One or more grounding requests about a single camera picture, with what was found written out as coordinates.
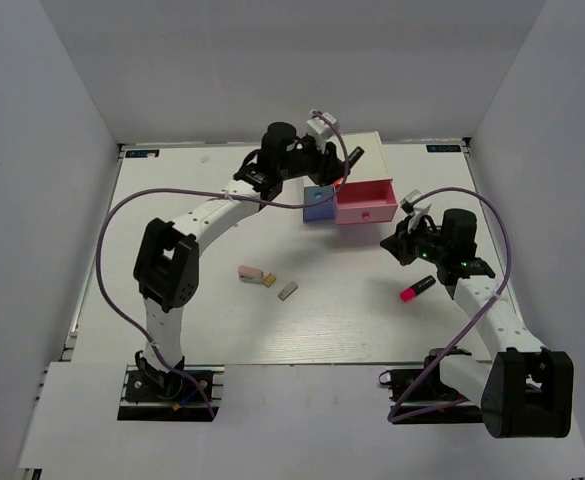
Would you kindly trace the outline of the orange black highlighter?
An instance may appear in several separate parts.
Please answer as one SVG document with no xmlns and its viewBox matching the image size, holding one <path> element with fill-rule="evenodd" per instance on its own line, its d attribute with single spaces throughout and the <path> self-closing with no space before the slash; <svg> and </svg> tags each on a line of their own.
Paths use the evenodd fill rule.
<svg viewBox="0 0 585 480">
<path fill-rule="evenodd" d="M 345 161 L 345 163 L 346 163 L 345 176 L 341 177 L 341 178 L 337 179 L 335 182 L 333 182 L 332 185 L 334 187 L 340 186 L 341 184 L 344 183 L 344 181 L 349 179 L 350 174 L 352 173 L 354 166 L 361 159 L 361 157 L 364 155 L 364 153 L 365 153 L 365 150 L 363 148 L 357 146 L 348 154 L 347 160 Z"/>
</svg>

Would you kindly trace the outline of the pink drawer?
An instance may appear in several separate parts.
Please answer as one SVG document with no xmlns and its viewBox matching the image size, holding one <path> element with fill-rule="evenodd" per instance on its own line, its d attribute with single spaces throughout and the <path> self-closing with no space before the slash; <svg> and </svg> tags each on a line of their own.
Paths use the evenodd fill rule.
<svg viewBox="0 0 585 480">
<path fill-rule="evenodd" d="M 334 200 L 335 223 L 355 225 L 393 220 L 398 202 L 391 180 L 347 183 Z"/>
</svg>

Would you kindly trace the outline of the dark blue drawer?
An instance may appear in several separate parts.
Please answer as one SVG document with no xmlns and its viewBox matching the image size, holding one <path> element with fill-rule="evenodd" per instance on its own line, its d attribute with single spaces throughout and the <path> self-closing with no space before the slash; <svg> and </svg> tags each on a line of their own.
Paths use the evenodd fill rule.
<svg viewBox="0 0 585 480">
<path fill-rule="evenodd" d="M 302 219 L 304 223 L 334 220 L 334 187 L 332 185 L 307 186 L 303 193 L 305 208 Z"/>
</svg>

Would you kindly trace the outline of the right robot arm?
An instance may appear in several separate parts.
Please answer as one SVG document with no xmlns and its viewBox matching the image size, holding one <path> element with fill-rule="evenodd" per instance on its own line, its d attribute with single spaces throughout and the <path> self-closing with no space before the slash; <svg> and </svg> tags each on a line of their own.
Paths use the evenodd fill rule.
<svg viewBox="0 0 585 480">
<path fill-rule="evenodd" d="M 431 350 L 422 372 L 395 398 L 388 420 L 417 416 L 402 405 L 424 385 L 443 408 L 475 405 L 494 438 L 564 438 L 571 429 L 573 361 L 536 338 L 502 297 L 495 272 L 476 254 L 476 231 L 473 212 L 448 209 L 441 225 L 412 214 L 380 243 L 403 266 L 416 260 L 435 266 L 439 283 L 470 319 L 463 331 L 476 331 L 490 356 L 482 363 L 457 340 Z"/>
</svg>

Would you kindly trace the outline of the pink correction tape dispenser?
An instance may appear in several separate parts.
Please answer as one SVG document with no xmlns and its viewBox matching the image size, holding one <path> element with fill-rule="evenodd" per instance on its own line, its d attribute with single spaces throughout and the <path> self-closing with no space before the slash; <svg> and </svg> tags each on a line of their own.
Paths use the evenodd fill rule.
<svg viewBox="0 0 585 480">
<path fill-rule="evenodd" d="M 237 268 L 237 274 L 241 281 L 248 283 L 261 284 L 264 279 L 264 273 L 261 269 L 247 265 L 240 265 Z"/>
</svg>

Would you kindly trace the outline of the yellow eraser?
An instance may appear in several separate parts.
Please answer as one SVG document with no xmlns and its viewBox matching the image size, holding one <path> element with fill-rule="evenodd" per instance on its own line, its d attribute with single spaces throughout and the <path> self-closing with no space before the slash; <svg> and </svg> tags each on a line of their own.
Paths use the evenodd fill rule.
<svg viewBox="0 0 585 480">
<path fill-rule="evenodd" d="M 264 284 L 266 287 L 270 287 L 270 286 L 272 286 L 272 285 L 275 283 L 275 281 L 276 281 L 276 276 L 275 276 L 275 275 L 273 275 L 273 274 L 268 274 L 268 275 L 267 275 L 267 276 L 264 278 L 264 280 L 263 280 L 263 284 Z"/>
</svg>

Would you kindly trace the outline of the pink black highlighter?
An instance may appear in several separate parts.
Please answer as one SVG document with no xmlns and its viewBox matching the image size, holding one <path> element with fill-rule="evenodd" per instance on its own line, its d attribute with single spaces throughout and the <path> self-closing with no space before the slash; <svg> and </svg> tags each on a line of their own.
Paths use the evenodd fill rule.
<svg viewBox="0 0 585 480">
<path fill-rule="evenodd" d="M 401 291 L 399 298 L 402 302 L 408 303 L 417 298 L 419 295 L 427 291 L 436 284 L 436 279 L 432 275 L 428 275 L 418 282 L 412 284 L 405 290 Z"/>
</svg>

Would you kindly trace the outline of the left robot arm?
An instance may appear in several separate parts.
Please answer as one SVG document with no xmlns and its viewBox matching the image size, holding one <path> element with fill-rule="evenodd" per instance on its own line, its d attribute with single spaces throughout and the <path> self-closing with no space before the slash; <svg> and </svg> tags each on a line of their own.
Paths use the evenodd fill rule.
<svg viewBox="0 0 585 480">
<path fill-rule="evenodd" d="M 149 222 L 133 269 L 148 334 L 136 363 L 160 398 L 174 398 L 183 387 L 183 308 L 198 288 L 204 251 L 241 220 L 276 205 L 285 181 L 307 177 L 324 187 L 345 178 L 351 165 L 332 115 L 313 112 L 304 136 L 275 122 L 220 192 L 206 194 L 203 204 L 172 221 Z"/>
</svg>

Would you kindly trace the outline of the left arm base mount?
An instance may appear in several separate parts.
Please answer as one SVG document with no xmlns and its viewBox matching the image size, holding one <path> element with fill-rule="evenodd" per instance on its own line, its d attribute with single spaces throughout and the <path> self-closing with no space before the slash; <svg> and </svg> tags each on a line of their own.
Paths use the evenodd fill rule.
<svg viewBox="0 0 585 480">
<path fill-rule="evenodd" d="M 218 413 L 224 388 L 222 366 L 194 366 L 188 373 Z M 121 391 L 118 421 L 208 423 L 213 418 L 197 388 L 189 381 L 176 379 L 176 385 L 162 392 L 136 366 L 128 366 Z"/>
</svg>

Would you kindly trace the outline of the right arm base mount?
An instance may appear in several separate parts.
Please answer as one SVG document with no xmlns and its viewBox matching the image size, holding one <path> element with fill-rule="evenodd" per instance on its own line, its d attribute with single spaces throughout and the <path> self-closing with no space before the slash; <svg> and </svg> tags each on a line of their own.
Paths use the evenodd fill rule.
<svg viewBox="0 0 585 480">
<path fill-rule="evenodd" d="M 416 365 L 403 365 L 387 367 L 379 374 L 379 386 L 389 391 L 391 406 L 394 406 L 421 371 L 422 368 Z M 460 398 L 461 395 L 454 389 L 447 386 L 433 387 L 424 382 L 401 405 L 396 416 L 405 416 L 420 409 L 431 408 L 431 411 L 410 416 L 396 422 L 396 425 L 482 424 L 481 411 L 472 403 L 463 403 L 458 406 L 444 408 L 446 403 Z"/>
</svg>

